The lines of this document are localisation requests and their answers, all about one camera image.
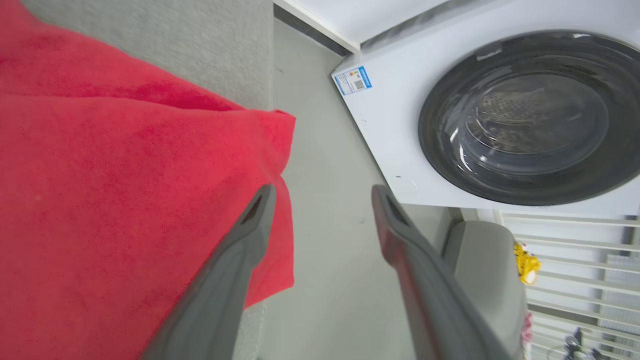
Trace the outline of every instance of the gray carpet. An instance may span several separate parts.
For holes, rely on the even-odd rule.
[[[271,0],[22,0],[37,17],[113,45],[244,107],[271,109]]]

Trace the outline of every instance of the round glass door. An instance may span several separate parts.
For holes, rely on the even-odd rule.
[[[640,173],[640,53],[569,31],[492,44],[430,91],[419,138],[442,176],[486,199],[547,206],[603,194]]]

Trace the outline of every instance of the washing machine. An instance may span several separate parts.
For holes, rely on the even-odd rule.
[[[453,0],[332,74],[407,204],[640,211],[640,1]]]

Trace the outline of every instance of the red blanket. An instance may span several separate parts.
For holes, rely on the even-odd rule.
[[[0,359],[135,358],[265,183],[291,287],[293,127],[0,0]]]

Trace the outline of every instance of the yellow stuffed toy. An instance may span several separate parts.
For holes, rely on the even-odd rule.
[[[527,245],[520,245],[518,242],[513,247],[513,252],[516,254],[520,281],[527,285],[532,285],[538,278],[540,260],[528,251]]]

